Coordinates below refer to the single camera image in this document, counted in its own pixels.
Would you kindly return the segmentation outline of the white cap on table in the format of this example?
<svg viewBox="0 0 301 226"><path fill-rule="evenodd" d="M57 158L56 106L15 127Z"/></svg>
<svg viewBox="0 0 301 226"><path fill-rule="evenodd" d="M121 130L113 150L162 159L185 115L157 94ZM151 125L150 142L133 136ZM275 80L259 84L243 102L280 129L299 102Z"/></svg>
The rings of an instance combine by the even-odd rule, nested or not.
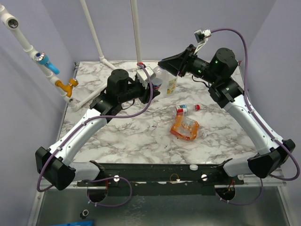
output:
<svg viewBox="0 0 301 226"><path fill-rule="evenodd" d="M189 166L189 168L190 168L190 170L196 171L196 170L198 170L198 165L192 164Z"/></svg>

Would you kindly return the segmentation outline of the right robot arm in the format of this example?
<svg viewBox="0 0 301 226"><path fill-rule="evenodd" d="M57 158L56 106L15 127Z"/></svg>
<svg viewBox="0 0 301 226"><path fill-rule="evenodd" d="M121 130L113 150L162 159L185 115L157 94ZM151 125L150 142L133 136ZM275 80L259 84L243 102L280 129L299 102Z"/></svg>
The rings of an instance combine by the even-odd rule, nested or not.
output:
<svg viewBox="0 0 301 226"><path fill-rule="evenodd" d="M239 123L257 150L253 157L223 163L223 169L216 173L217 181L225 185L242 174L254 174L259 178L270 176L286 162L296 147L295 143L283 139L251 109L246 93L231 77L238 66L232 50L218 49L210 62L198 58L195 50L195 46L189 45L182 53L164 58L158 65L174 76L191 73L208 82L210 97Z"/></svg>

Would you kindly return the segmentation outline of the small bottle red label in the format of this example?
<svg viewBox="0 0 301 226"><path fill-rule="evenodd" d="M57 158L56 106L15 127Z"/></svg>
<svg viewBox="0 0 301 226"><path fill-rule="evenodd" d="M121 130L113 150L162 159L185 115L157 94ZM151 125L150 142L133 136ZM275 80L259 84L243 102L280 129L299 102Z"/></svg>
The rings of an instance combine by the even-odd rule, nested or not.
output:
<svg viewBox="0 0 301 226"><path fill-rule="evenodd" d="M186 104L177 105L175 107L175 114L180 116L187 116L188 115L188 106Z"/></svg>

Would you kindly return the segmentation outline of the clear bottle blue label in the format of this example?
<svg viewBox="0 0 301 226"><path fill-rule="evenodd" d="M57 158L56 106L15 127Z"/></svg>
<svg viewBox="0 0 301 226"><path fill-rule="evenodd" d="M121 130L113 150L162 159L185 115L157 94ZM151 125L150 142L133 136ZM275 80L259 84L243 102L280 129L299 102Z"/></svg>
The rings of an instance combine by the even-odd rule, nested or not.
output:
<svg viewBox="0 0 301 226"><path fill-rule="evenodd" d="M159 90L165 77L165 71L159 66L155 67L153 71L155 78L152 79L152 84L155 90Z"/></svg>

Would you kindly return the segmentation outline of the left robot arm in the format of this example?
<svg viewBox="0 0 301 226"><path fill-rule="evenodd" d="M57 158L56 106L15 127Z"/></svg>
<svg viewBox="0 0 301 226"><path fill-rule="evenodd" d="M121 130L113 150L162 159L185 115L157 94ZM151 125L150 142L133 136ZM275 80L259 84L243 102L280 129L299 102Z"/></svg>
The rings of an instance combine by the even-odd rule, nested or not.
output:
<svg viewBox="0 0 301 226"><path fill-rule="evenodd" d="M154 71L149 66L139 65L132 79L124 69L115 69L107 79L106 88L91 103L80 121L63 138L49 148L40 147L35 153L39 174L37 190L42 178L58 190L65 189L74 181L89 181L94 186L104 182L102 167L93 161L74 163L73 159L81 147L113 118L119 118L122 104L139 99L150 106L160 94L152 85Z"/></svg>

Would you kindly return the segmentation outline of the white PVC pipe frame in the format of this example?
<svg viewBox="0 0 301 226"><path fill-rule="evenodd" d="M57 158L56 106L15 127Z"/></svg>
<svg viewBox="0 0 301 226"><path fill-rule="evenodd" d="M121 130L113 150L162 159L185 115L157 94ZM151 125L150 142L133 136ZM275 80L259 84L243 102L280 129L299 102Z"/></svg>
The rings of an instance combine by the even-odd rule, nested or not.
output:
<svg viewBox="0 0 301 226"><path fill-rule="evenodd" d="M78 86L79 82L76 79L70 79L66 85L62 83L62 81L57 77L60 70L51 63L49 57L44 52L38 52L34 46L29 43L19 28L19 20L10 14L3 5L0 6L0 21L8 30L10 30L22 46L24 52L40 68L50 84L58 90L61 98L69 104L74 111L78 111L85 103L99 95L101 91L105 89L106 84L98 87L81 102L75 103L72 97L72 91L76 86Z"/></svg>

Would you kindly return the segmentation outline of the yellow plastic faucet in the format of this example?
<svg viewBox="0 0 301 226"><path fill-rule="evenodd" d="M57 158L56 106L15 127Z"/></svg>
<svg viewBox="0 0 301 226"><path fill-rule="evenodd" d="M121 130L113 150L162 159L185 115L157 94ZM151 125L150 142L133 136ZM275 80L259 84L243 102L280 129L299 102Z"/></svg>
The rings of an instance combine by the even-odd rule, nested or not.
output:
<svg viewBox="0 0 301 226"><path fill-rule="evenodd" d="M67 85L64 85L60 80L55 82L55 85L66 93L67 97L72 96L72 90L79 84L77 79L71 78Z"/></svg>

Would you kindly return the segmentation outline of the blue object at edge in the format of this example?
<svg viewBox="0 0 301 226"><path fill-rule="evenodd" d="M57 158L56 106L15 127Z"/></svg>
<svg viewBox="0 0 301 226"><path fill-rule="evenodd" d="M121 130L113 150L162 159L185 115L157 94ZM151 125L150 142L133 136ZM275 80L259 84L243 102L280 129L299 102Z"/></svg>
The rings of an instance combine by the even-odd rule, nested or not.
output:
<svg viewBox="0 0 301 226"><path fill-rule="evenodd" d="M80 222L70 222L70 223L64 223L64 224L58 224L58 225L52 225L52 226L93 226L94 222L91 220L84 220Z"/></svg>

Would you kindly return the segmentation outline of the crushed bottle orange label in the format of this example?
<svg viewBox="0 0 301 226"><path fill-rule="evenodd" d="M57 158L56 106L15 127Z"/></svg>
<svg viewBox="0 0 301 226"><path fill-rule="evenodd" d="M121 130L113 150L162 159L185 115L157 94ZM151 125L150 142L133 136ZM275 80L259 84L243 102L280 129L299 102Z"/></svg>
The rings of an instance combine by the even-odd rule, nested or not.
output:
<svg viewBox="0 0 301 226"><path fill-rule="evenodd" d="M178 139L192 141L197 137L199 123L187 116L176 115L170 133Z"/></svg>

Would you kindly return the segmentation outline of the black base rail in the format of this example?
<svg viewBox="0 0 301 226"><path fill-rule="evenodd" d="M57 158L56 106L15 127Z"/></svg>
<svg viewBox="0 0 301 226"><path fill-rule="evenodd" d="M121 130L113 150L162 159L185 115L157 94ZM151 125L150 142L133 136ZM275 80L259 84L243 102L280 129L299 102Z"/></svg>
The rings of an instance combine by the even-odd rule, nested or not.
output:
<svg viewBox="0 0 301 226"><path fill-rule="evenodd" d="M95 182L82 180L93 194L107 191L110 196L214 195L217 188L243 185L238 177L230 177L223 164L96 163L100 173Z"/></svg>

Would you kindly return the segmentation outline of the clear bottle yellow label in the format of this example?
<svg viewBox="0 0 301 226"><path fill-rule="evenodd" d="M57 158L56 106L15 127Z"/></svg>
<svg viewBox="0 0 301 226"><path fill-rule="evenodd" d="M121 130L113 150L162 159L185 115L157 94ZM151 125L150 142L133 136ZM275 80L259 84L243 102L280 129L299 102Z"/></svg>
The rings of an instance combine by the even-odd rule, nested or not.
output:
<svg viewBox="0 0 301 226"><path fill-rule="evenodd" d="M170 97L175 93L177 77L166 70L162 70L161 94L163 97Z"/></svg>

